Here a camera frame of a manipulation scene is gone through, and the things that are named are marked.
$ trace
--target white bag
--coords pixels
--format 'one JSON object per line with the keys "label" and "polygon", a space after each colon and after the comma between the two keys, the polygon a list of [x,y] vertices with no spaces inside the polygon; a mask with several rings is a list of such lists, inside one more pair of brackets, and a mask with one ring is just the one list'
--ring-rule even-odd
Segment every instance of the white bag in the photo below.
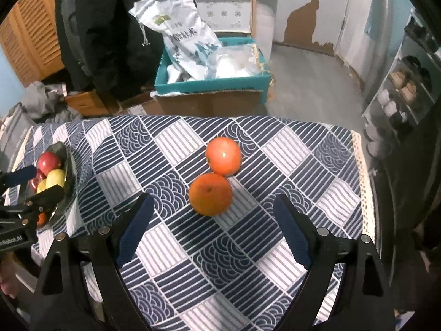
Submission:
{"label": "white bag", "polygon": [[141,0],[129,13],[162,33],[165,49],[178,70],[196,80],[204,79],[208,56],[222,43],[202,21],[193,0]]}

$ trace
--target tablecloth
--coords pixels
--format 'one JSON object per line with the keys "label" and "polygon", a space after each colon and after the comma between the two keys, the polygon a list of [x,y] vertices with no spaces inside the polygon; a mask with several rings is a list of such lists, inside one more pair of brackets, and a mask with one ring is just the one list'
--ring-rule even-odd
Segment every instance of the tablecloth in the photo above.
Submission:
{"label": "tablecloth", "polygon": [[[233,203],[214,218],[196,214],[188,188],[209,172],[204,153],[217,136],[236,140],[241,170],[229,178]],[[284,193],[315,226],[375,240],[372,195],[360,135],[336,126],[273,117],[119,116],[43,124],[29,131],[16,167],[52,143],[72,151],[72,204],[39,233],[45,257],[54,235],[90,234],[127,211],[142,191],[155,214],[131,262],[120,270],[146,320],[160,330],[272,330],[305,275],[274,219]],[[17,201],[18,188],[7,193]],[[316,322],[328,318],[343,266],[336,265]],[[87,282],[100,294],[92,269]]]}

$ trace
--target red apple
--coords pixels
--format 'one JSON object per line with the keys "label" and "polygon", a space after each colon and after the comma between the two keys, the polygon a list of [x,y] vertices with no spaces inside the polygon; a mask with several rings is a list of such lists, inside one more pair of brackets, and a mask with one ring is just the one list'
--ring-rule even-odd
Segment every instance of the red apple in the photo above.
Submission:
{"label": "red apple", "polygon": [[58,155],[52,152],[44,152],[37,161],[37,168],[44,175],[48,175],[50,171],[61,168],[61,160]]}
{"label": "red apple", "polygon": [[45,178],[46,176],[42,173],[42,171],[37,169],[37,176],[29,181],[29,186],[34,193],[37,191],[38,184],[40,184],[40,182]]}

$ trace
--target orange fruit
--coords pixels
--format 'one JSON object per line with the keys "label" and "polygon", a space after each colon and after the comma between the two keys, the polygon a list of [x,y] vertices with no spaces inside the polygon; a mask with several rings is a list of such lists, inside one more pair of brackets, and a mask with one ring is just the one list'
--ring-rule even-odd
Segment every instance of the orange fruit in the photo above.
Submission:
{"label": "orange fruit", "polygon": [[228,209],[233,200],[233,191],[222,175],[207,173],[195,179],[188,196],[197,213],[212,217]]}
{"label": "orange fruit", "polygon": [[46,224],[47,221],[48,221],[48,216],[46,215],[46,213],[40,213],[38,215],[37,225],[43,226],[44,224]]}
{"label": "orange fruit", "polygon": [[218,137],[210,141],[205,158],[214,173],[225,177],[236,173],[242,163],[239,145],[227,137]]}

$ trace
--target gray floor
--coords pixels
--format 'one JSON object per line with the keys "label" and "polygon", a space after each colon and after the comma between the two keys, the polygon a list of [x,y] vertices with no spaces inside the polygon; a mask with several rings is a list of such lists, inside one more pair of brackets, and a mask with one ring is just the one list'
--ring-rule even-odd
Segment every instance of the gray floor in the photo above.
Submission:
{"label": "gray floor", "polygon": [[273,45],[270,69],[276,77],[276,98],[266,104],[268,115],[362,133],[359,84],[334,57]]}

